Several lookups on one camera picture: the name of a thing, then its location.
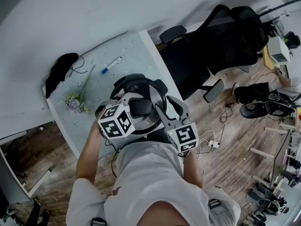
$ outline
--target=power strip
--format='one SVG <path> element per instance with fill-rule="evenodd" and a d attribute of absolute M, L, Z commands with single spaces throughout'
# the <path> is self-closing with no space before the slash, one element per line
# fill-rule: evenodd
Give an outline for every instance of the power strip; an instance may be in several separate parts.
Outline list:
<path fill-rule="evenodd" d="M 217 141 L 210 140 L 208 146 L 211 146 L 211 147 L 213 146 L 214 148 L 218 148 L 220 146 L 220 143 Z"/>

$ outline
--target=hair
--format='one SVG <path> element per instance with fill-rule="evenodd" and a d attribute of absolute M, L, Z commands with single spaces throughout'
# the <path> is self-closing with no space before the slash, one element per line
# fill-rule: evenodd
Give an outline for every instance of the hair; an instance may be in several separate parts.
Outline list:
<path fill-rule="evenodd" d="M 290 210 L 289 207 L 285 207 L 284 210 L 282 211 L 283 213 L 287 213 Z"/>

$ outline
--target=chair armrest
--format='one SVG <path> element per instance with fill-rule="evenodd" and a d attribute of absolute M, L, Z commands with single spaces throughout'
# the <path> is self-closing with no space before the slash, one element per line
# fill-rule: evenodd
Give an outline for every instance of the chair armrest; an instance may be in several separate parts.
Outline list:
<path fill-rule="evenodd" d="M 187 32 L 186 28 L 182 25 L 177 25 L 172 28 L 165 30 L 160 35 L 162 43 L 172 42 L 174 39 L 184 35 Z"/>

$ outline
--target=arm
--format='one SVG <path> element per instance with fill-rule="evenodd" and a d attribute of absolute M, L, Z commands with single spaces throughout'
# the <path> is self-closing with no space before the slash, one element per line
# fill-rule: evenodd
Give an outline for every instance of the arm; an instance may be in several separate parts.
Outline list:
<path fill-rule="evenodd" d="M 291 79 L 285 78 L 282 76 L 280 69 L 275 69 L 275 73 L 278 76 L 279 82 L 283 85 L 283 87 L 291 86 Z"/>
<path fill-rule="evenodd" d="M 77 162 L 76 179 L 85 178 L 92 184 L 94 183 L 101 141 L 102 135 L 96 119 L 92 125 L 90 134 L 87 138 L 87 142 Z"/>
<path fill-rule="evenodd" d="M 184 180 L 199 188 L 204 187 L 204 180 L 198 166 L 196 149 L 192 149 L 187 157 L 184 157 Z"/>

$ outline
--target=white t-shirt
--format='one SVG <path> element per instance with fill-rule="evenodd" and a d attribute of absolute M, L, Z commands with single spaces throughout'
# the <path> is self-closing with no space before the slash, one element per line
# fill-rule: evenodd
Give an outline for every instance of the white t-shirt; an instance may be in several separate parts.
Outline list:
<path fill-rule="evenodd" d="M 182 158 L 171 144 L 127 145 L 118 156 L 117 172 L 107 199 L 88 180 L 75 181 L 67 226 L 89 226 L 95 217 L 103 218 L 109 226 L 134 226 L 158 201 L 172 204 L 191 226 L 234 226 L 239 219 L 239 205 L 224 191 L 215 187 L 202 190 L 183 179 Z M 212 198 L 219 199 L 226 212 L 209 210 Z"/>
<path fill-rule="evenodd" d="M 269 82 L 269 91 L 272 92 L 276 90 L 279 93 L 289 96 L 291 99 L 295 99 L 298 94 L 301 93 L 301 78 L 292 77 L 291 86 L 284 87 L 280 82 Z M 301 104 L 301 99 L 295 101 L 295 104 Z"/>

